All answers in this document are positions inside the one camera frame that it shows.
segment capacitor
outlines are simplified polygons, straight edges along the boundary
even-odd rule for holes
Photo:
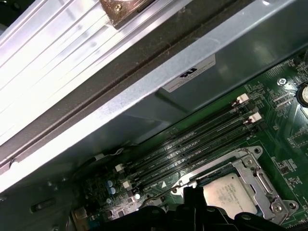
[[[303,107],[308,107],[308,82],[298,86],[296,99]]]
[[[137,193],[137,194],[135,195],[135,199],[136,199],[136,200],[139,200],[140,198],[141,198],[140,194]]]
[[[114,185],[114,183],[111,180],[109,180],[107,181],[107,185],[109,186],[109,188],[111,188]]]
[[[115,190],[114,187],[110,188],[110,193],[111,193],[111,195],[114,195],[116,193],[116,190]]]

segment label sticker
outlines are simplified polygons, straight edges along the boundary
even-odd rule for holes
[[[178,89],[180,86],[184,85],[185,83],[189,82],[193,78],[197,77],[207,69],[211,68],[216,64],[215,55],[208,57],[207,59],[203,60],[193,68],[189,69],[179,77],[176,77],[171,82],[167,83],[163,89],[166,91],[173,92],[174,90]]]

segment motherboard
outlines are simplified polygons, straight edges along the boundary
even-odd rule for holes
[[[308,227],[308,63],[305,51],[134,147],[134,158],[81,182],[72,211],[87,230],[148,205],[183,203],[203,187],[230,218],[250,212],[290,230]]]

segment white triangle marking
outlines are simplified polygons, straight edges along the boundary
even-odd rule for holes
[[[163,181],[163,185],[162,185],[162,188],[166,187],[166,183]]]

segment cable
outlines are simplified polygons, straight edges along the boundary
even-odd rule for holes
[[[148,203],[149,201],[153,201],[153,200],[157,200],[157,199],[159,199],[159,198],[162,198],[163,196],[165,196],[165,195],[168,194],[169,192],[171,192],[171,191],[173,191],[173,190],[175,190],[175,189],[178,189],[178,188],[180,188],[180,187],[183,187],[183,186],[176,185],[176,186],[174,186],[173,188],[171,188],[171,189],[169,189],[169,190],[167,190],[167,191],[165,191],[165,192],[159,194],[158,196],[153,196],[153,197],[150,197],[150,198],[148,198],[148,199],[145,199],[145,200],[143,201],[143,203],[141,204],[141,206],[139,207],[139,209],[145,207],[146,203]]]
[[[113,156],[113,155],[119,155],[123,152],[124,148],[120,148],[118,149],[114,154],[107,154],[107,155],[104,155],[103,153],[101,154],[98,154],[96,156],[93,156],[91,157],[89,160],[87,160],[86,162],[84,162],[82,165],[80,165],[76,170],[75,172],[72,174],[72,177],[71,177],[71,181],[74,181],[75,180],[75,177],[76,175],[83,169],[85,169],[87,166],[89,166],[90,164],[98,161],[98,160],[101,160],[107,156]]]

